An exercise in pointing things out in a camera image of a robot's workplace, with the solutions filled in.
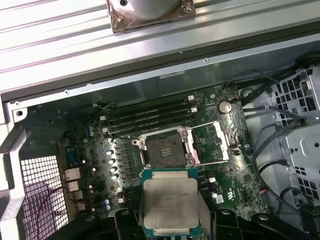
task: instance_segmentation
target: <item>ram slot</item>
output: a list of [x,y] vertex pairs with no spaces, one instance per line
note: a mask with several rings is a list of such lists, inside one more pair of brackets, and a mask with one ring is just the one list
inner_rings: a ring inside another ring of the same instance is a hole
[[137,119],[137,120],[132,120],[131,122],[124,122],[122,124],[110,125],[109,129],[111,131],[116,131],[116,130],[123,129],[123,128],[129,128],[129,127],[134,127],[136,125],[146,124],[150,121],[160,121],[160,120],[164,120],[167,118],[172,118],[174,116],[179,116],[181,114],[187,114],[188,112],[190,112],[190,108],[184,108],[179,111],[166,112],[163,114],[141,116],[142,118]]
[[170,112],[174,110],[179,110],[183,108],[190,108],[197,104],[196,101],[194,101],[194,98],[188,97],[187,99],[170,102],[162,105],[157,106],[150,106],[147,108],[140,110],[129,110],[125,113],[121,113],[120,115],[112,115],[108,118],[108,123],[111,125],[115,125],[118,123],[121,123],[121,121],[131,121],[133,118],[139,118],[141,115],[146,114],[154,114],[154,113],[165,113]]
[[111,134],[115,137],[120,137],[120,136],[125,136],[125,135],[130,135],[133,133],[140,133],[148,130],[148,132],[152,132],[155,129],[162,129],[162,128],[167,128],[170,126],[177,126],[181,125],[191,119],[193,119],[194,116],[192,113],[184,114],[181,116],[177,117],[171,117],[170,119],[164,119],[160,121],[155,121],[155,122],[150,122],[148,124],[140,125],[137,127],[131,127],[129,129],[123,129],[115,132],[111,132]]

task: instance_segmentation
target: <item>metal bracket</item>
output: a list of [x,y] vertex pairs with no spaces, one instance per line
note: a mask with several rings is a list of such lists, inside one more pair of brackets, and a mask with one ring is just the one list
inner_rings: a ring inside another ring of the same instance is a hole
[[21,109],[13,110],[12,114],[13,114],[13,121],[15,123],[21,122],[22,120],[24,120],[27,117],[28,108],[24,107]]

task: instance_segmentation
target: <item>black cable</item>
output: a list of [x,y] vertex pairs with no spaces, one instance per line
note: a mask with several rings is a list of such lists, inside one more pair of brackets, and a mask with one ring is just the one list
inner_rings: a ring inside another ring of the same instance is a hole
[[275,110],[275,111],[277,111],[278,113],[280,113],[280,114],[282,114],[282,115],[284,115],[284,116],[286,116],[286,117],[288,117],[288,118],[291,118],[291,119],[303,119],[303,117],[302,116],[299,116],[299,115],[296,115],[296,114],[293,114],[293,113],[291,113],[291,112],[289,112],[289,111],[285,111],[285,110],[282,110],[282,109],[280,109],[280,108],[277,108],[277,107],[275,107],[275,106],[270,106],[269,107],[271,110]]
[[[282,80],[287,79],[288,77],[295,75],[296,70],[298,69],[309,69],[310,67],[320,64],[320,51],[310,52],[307,54],[304,54],[300,57],[298,57],[294,64],[287,67],[286,69],[280,70],[278,73],[271,75],[272,79],[281,82]],[[264,82],[264,80],[267,79],[268,82],[257,88],[255,91],[253,91],[248,96],[244,97],[241,100],[242,106],[247,105],[248,103],[251,103],[253,100],[255,100],[257,97],[259,97],[262,93],[264,93],[267,89],[269,89],[272,85],[275,84],[273,80],[270,80],[269,78],[258,78],[256,79],[256,82],[259,80],[259,82]]]
[[253,150],[256,150],[258,148],[258,143],[259,143],[259,140],[260,140],[260,137],[261,137],[262,133],[266,129],[269,129],[269,128],[272,128],[272,127],[276,127],[276,126],[278,126],[276,123],[272,123],[272,124],[264,126],[263,128],[260,129],[259,133],[257,134],[256,141],[255,141],[255,143],[253,145]]
[[281,135],[284,135],[288,132],[291,131],[291,129],[293,129],[294,127],[298,126],[300,124],[299,121],[293,121],[291,123],[289,123],[288,125],[284,126],[282,129],[276,131],[274,134],[272,134],[270,137],[268,137],[258,148],[258,150],[255,152],[255,154],[253,155],[253,157],[251,158],[251,166],[252,166],[252,170],[254,172],[254,174],[256,175],[256,177],[260,180],[260,182],[262,183],[262,185],[265,187],[265,189],[267,189],[268,193],[270,193],[273,197],[275,197],[279,202],[281,202],[282,204],[288,206],[289,208],[293,209],[295,212],[297,212],[297,209],[295,207],[293,207],[292,205],[290,205],[288,202],[286,202],[285,200],[283,200],[280,196],[278,196],[268,185],[267,183],[264,181],[264,179],[261,177],[258,166],[257,166],[257,158],[259,157],[259,155],[263,152],[263,150],[276,138],[278,138]]
[[258,107],[253,107],[253,108],[244,108],[243,111],[245,113],[250,113],[250,112],[258,112],[258,111],[263,111],[266,110],[265,106],[258,106]]
[[275,160],[275,161],[270,161],[268,163],[266,163],[265,165],[263,165],[260,169],[259,169],[259,173],[261,174],[267,167],[271,166],[271,165],[275,165],[275,164],[280,164],[282,166],[289,166],[287,160],[285,159],[280,159],[280,160]]
[[[269,109],[277,111],[278,113],[280,113],[280,114],[282,114],[282,115],[284,115],[284,116],[286,116],[288,118],[291,118],[291,119],[302,119],[303,118],[302,116],[293,114],[292,112],[289,112],[289,111],[282,110],[282,109],[277,108],[275,106],[269,106]],[[258,106],[258,107],[244,108],[243,109],[243,111],[245,113],[258,112],[258,111],[267,111],[267,110],[268,110],[268,108],[266,108],[265,106]]]
[[[281,82],[282,80],[285,80],[288,77],[295,75],[295,74],[296,74],[296,68],[294,65],[292,65],[286,69],[281,70],[279,73],[272,75],[271,77],[278,80],[279,82]],[[263,82],[264,79],[267,79],[267,78],[257,78],[256,82],[258,82],[258,81]],[[261,85],[256,90],[254,90],[252,93],[250,93],[248,96],[241,99],[241,104],[243,107],[245,105],[251,103],[253,100],[255,100],[257,97],[259,97],[266,90],[268,90],[272,85],[275,84],[274,81],[271,81],[269,79],[267,79],[267,80],[268,81],[265,84]]]
[[244,71],[244,72],[241,72],[240,74],[235,75],[230,81],[227,82],[227,84],[225,85],[225,88],[229,87],[229,85],[231,83],[238,80],[240,77],[244,77],[244,76],[251,74],[251,73],[257,73],[257,74],[265,77],[266,79],[269,79],[273,83],[276,83],[276,84],[280,83],[277,79],[273,78],[272,76],[269,76],[268,74],[265,74],[264,72],[262,72],[258,69],[251,69],[251,70]]
[[[304,193],[303,191],[301,191],[300,189],[295,188],[295,187],[292,187],[292,186],[283,189],[282,192],[280,193],[280,198],[284,199],[284,198],[285,198],[285,195],[286,195],[290,190],[298,192],[299,194],[301,194],[302,196],[304,196],[304,198],[305,198],[305,200],[308,202],[308,204],[313,205],[313,202],[312,202],[311,198],[310,198],[307,194],[305,194],[305,193]],[[281,213],[281,208],[282,208],[282,202],[279,201],[278,209],[276,210],[275,215],[278,215],[278,214]]]

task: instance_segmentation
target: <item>cable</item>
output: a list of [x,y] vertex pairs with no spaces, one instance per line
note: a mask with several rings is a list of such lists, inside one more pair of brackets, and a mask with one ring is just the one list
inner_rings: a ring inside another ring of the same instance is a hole
[[294,113],[292,113],[292,112],[288,112],[288,111],[285,111],[285,110],[282,110],[282,109],[280,109],[280,108],[277,108],[277,107],[275,107],[275,106],[270,106],[269,107],[271,110],[275,110],[275,111],[277,111],[278,113],[280,113],[280,114],[282,114],[282,115],[284,115],[284,116],[286,116],[286,117],[288,117],[288,118],[292,118],[292,119],[303,119],[304,117],[302,117],[302,116],[299,116],[299,115],[296,115],[296,114],[294,114]]
[[252,166],[252,170],[254,172],[254,174],[256,175],[256,177],[260,180],[260,182],[262,183],[262,185],[267,189],[268,193],[270,193],[273,197],[275,197],[279,202],[281,202],[282,204],[288,206],[289,208],[293,209],[294,211],[297,211],[297,209],[295,207],[293,207],[292,205],[290,205],[288,202],[286,202],[285,200],[283,200],[280,196],[278,196],[268,185],[267,183],[264,181],[264,179],[261,177],[260,173],[259,173],[259,169],[257,166],[257,158],[259,157],[259,155],[263,152],[263,150],[276,138],[278,138],[281,135],[286,134],[287,132],[291,131],[291,129],[293,129],[294,127],[298,126],[300,124],[300,122],[298,121],[293,121],[291,123],[289,123],[288,125],[284,126],[282,129],[276,131],[275,133],[273,133],[270,137],[268,137],[258,148],[258,150],[255,152],[255,154],[253,155],[253,157],[251,158],[251,166]]
[[68,193],[68,198],[69,198],[71,201],[73,201],[73,202],[75,202],[75,203],[81,203],[81,201],[78,201],[78,200],[75,200],[75,199],[71,199],[70,196],[69,196],[69,194],[70,194],[69,190],[68,190],[66,187],[64,187],[64,186],[60,186],[60,187],[57,187],[56,189],[52,190],[52,191],[44,198],[44,200],[41,202],[41,204],[40,204],[40,206],[39,206],[39,209],[38,209],[38,211],[37,211],[37,215],[36,215],[36,219],[35,219],[36,239],[37,239],[37,240],[39,240],[39,231],[40,231],[40,227],[39,227],[39,217],[40,217],[40,213],[41,213],[42,207],[43,207],[43,205],[45,204],[45,202],[49,199],[49,197],[50,197],[52,194],[54,194],[55,192],[57,192],[57,191],[59,191],[59,190],[61,190],[61,189],[65,189],[65,190],[67,191],[67,193]]
[[250,113],[250,112],[257,112],[257,111],[264,111],[264,110],[266,110],[265,106],[258,106],[254,108],[244,108],[243,112]]
[[261,174],[267,167],[269,167],[269,166],[271,166],[271,165],[275,165],[275,164],[280,164],[280,165],[282,165],[282,166],[287,166],[287,167],[289,167],[287,160],[285,160],[285,159],[279,159],[279,160],[275,160],[275,161],[270,161],[270,162],[266,163],[265,165],[263,165],[263,166],[259,169],[259,173]]
[[[280,198],[284,199],[284,198],[285,198],[285,195],[286,195],[290,190],[292,190],[292,191],[297,191],[299,194],[301,194],[301,195],[304,196],[304,198],[306,199],[306,201],[308,202],[308,204],[313,205],[312,200],[310,199],[310,197],[309,197],[307,194],[305,194],[305,193],[304,193],[303,191],[301,191],[300,189],[295,188],[295,187],[292,187],[292,186],[283,189],[282,192],[280,193]],[[279,201],[278,209],[276,210],[275,215],[280,214],[281,208],[282,208],[282,202]]]
[[[289,67],[287,67],[283,70],[280,70],[278,73],[272,75],[271,77],[273,79],[276,79],[278,82],[281,82],[282,80],[285,80],[295,74],[296,74],[296,68],[292,64]],[[259,80],[259,82],[264,82],[263,78],[257,78],[256,81],[258,82],[258,80]],[[254,90],[252,93],[250,93],[248,96],[241,99],[242,106],[244,107],[245,105],[251,103],[253,100],[255,100],[257,97],[259,97],[261,94],[263,94],[266,90],[268,90],[274,84],[275,84],[274,81],[267,79],[267,82],[265,84],[261,85],[256,90]]]
[[244,72],[242,72],[240,74],[235,75],[230,81],[227,82],[227,84],[225,85],[225,88],[229,87],[229,85],[231,83],[233,83],[235,80],[238,80],[240,77],[246,76],[246,75],[251,74],[251,73],[258,73],[259,75],[271,80],[272,82],[274,82],[276,84],[280,83],[278,80],[276,80],[272,76],[269,76],[269,75],[265,74],[264,72],[262,72],[262,71],[260,71],[258,69],[252,69],[252,70],[244,71]]
[[267,126],[264,126],[263,128],[261,128],[261,130],[259,131],[259,133],[257,134],[257,137],[256,137],[256,141],[253,145],[253,149],[256,150],[258,148],[258,143],[259,143],[259,140],[260,140],[260,137],[262,135],[262,133],[266,130],[266,129],[269,129],[269,128],[272,128],[272,127],[276,127],[278,126],[276,123],[272,123],[272,124],[269,124]]
[[254,107],[254,108],[244,108],[243,111],[245,113],[250,113],[250,112],[258,112],[258,111],[267,111],[268,108],[270,110],[274,110],[274,111],[277,111],[278,113],[288,117],[288,118],[291,118],[291,119],[302,119],[303,117],[301,116],[298,116],[292,112],[288,112],[288,111],[285,111],[285,110],[282,110],[280,108],[277,108],[275,106],[258,106],[258,107]]

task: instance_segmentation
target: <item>metal panel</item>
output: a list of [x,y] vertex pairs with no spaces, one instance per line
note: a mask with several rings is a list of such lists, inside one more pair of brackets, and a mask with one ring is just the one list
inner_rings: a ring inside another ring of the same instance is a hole
[[63,115],[90,114],[95,109],[82,106],[105,101],[124,106],[222,84],[252,69],[270,73],[292,64],[298,56],[314,51],[319,43],[320,34],[315,34],[116,79],[105,78],[86,86],[74,86],[74,89],[19,99],[10,104],[9,109],[38,106],[46,109],[47,115],[52,114],[52,110]]
[[0,16],[0,91],[320,19],[314,0],[195,0],[195,6],[195,19],[112,34],[104,0],[39,1],[10,11],[6,5]]

